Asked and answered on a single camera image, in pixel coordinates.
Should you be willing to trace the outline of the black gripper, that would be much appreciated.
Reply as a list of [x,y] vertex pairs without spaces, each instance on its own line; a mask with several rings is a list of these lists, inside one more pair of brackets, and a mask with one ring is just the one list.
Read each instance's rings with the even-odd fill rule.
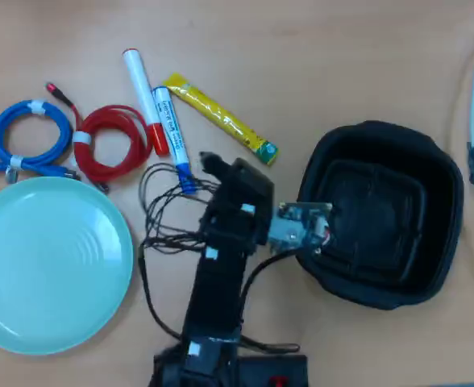
[[231,164],[200,152],[202,169],[219,180],[209,204],[209,229],[246,247],[264,246],[272,222],[274,184],[247,161]]

